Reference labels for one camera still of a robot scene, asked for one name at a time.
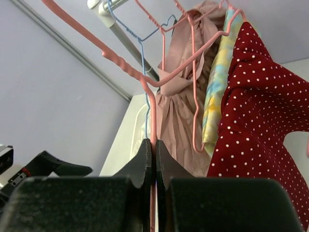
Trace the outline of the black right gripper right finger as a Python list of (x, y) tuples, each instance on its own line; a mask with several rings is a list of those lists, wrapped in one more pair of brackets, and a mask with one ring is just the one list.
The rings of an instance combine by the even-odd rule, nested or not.
[(197, 178), (156, 142), (160, 232), (301, 232), (287, 192), (253, 178)]

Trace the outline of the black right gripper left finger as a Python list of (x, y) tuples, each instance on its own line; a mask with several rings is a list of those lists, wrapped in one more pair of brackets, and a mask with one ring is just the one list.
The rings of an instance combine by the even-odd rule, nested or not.
[(144, 139), (136, 156), (105, 177), (25, 178), (0, 205), (3, 232), (150, 231), (151, 145)]

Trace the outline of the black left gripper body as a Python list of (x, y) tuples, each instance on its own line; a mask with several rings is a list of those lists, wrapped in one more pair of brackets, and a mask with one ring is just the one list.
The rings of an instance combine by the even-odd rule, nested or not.
[(27, 177), (31, 176), (27, 165), (13, 164), (0, 175), (0, 204), (6, 205), (14, 189)]

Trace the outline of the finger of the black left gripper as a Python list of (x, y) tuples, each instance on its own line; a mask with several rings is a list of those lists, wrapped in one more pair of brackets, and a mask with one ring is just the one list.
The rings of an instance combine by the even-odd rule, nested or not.
[(54, 172), (58, 176), (87, 176), (93, 169), (88, 166), (72, 164), (60, 160), (47, 151), (43, 151), (24, 166), (27, 177), (49, 176)]

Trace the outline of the pink hanger of white skirt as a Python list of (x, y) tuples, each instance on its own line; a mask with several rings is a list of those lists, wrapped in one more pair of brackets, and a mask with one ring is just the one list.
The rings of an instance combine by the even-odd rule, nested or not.
[[(222, 3), (226, 1), (228, 4), (228, 8), (234, 9), (233, 16), (236, 17), (237, 15), (241, 15), (244, 22), (247, 21), (247, 17), (242, 9), (237, 9), (233, 5), (229, 3), (228, 0), (222, 0), (217, 7), (214, 7), (210, 9), (208, 12), (203, 14), (200, 18), (197, 20), (192, 21), (195, 23), (202, 18), (206, 17), (208, 14), (212, 13), (217, 8), (221, 8)], [(179, 74), (181, 71), (183, 71), (190, 63), (189, 61), (184, 61), (183, 64), (181, 64), (179, 67), (177, 67), (173, 72), (171, 72), (168, 76), (166, 76), (165, 79), (160, 81), (155, 81), (151, 79), (150, 77), (144, 75), (143, 73), (137, 71), (135, 68), (133, 68), (130, 64), (128, 64), (121, 56), (118, 56), (113, 50), (111, 50), (104, 42), (102, 42), (100, 39), (98, 39), (94, 34), (92, 34), (90, 31), (88, 31), (84, 26), (82, 26), (78, 21), (76, 21), (73, 17), (71, 17), (66, 11), (64, 11), (54, 0), (42, 0), (41, 1), (46, 7), (49, 8), (55, 15), (57, 15), (60, 19), (62, 19), (64, 22), (66, 22), (71, 28), (76, 30), (78, 33), (80, 33), (82, 36), (84, 36), (86, 39), (88, 39), (92, 44), (94, 44), (96, 47), (101, 49), (102, 56), (108, 59), (109, 61), (112, 61), (114, 64), (116, 64), (118, 67), (120, 67), (125, 73), (127, 73), (129, 76), (135, 78), (138, 80), (145, 93), (147, 94), (146, 101), (148, 104), (148, 107), (150, 107), (150, 118), (151, 118), (151, 149), (154, 155), (154, 158), (157, 158), (157, 152), (156, 152), (156, 141), (157, 141), (157, 118), (156, 118), (156, 100), (155, 95), (149, 88), (148, 84), (150, 84), (153, 87), (162, 87), (166, 83), (169, 83), (171, 80), (173, 80), (177, 74)], [(156, 183), (156, 177), (155, 180), (151, 181), (151, 188), (150, 188), (150, 231), (156, 232), (156, 218), (157, 218), (157, 211), (156, 211), (156, 202), (157, 202), (157, 183)]]

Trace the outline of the white ruffled skirt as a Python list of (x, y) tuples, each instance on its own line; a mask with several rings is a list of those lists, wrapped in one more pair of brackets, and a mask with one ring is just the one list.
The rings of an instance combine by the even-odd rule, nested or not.
[(151, 138), (151, 122), (150, 120), (143, 122), (136, 131), (136, 144), (140, 145), (143, 139)]

